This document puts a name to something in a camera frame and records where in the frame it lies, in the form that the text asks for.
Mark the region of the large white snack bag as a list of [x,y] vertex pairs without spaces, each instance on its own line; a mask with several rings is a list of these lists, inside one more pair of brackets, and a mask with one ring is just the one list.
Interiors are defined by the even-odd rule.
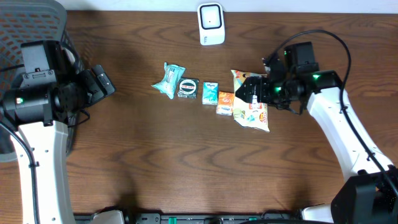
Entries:
[[[247,77],[255,76],[267,76],[266,74],[257,74],[252,72],[242,72],[239,70],[231,70],[233,74],[234,91],[238,90],[243,85],[243,82]],[[255,128],[261,129],[265,132],[269,132],[268,126],[268,107],[265,103],[254,103],[249,104],[239,99],[237,96],[234,97],[233,103],[233,116],[235,122],[240,124],[244,128]]]

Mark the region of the orange small snack packet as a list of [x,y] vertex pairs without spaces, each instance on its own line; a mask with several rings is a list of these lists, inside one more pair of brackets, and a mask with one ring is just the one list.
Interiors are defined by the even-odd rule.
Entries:
[[216,114],[231,116],[233,114],[234,93],[220,91]]

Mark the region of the small teal tissue pack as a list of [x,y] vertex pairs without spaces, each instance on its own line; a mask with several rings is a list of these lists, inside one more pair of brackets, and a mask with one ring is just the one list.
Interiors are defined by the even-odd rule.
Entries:
[[214,82],[203,83],[202,104],[203,105],[218,104],[218,83]]

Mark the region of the teal snack packet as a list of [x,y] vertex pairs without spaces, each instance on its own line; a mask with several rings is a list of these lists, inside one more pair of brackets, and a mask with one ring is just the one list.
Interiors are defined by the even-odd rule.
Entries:
[[174,99],[177,84],[182,78],[186,68],[179,65],[164,63],[164,78],[162,81],[152,85],[162,94],[166,94],[171,100]]

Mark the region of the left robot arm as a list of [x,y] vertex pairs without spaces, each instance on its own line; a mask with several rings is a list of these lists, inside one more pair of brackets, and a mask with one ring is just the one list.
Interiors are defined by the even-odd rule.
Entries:
[[21,45],[25,72],[1,101],[1,127],[17,154],[23,223],[75,223],[67,177],[69,117],[116,88],[96,65],[79,72],[68,45],[41,40]]

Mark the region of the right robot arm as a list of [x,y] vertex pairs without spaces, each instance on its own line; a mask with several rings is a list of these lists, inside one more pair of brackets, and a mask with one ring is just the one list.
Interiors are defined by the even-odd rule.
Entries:
[[311,42],[284,49],[285,62],[266,60],[267,75],[244,75],[235,86],[238,100],[279,110],[293,101],[325,133],[345,184],[329,205],[302,209],[301,218],[326,223],[397,223],[397,168],[375,145],[352,109],[343,82],[333,70],[321,71]]

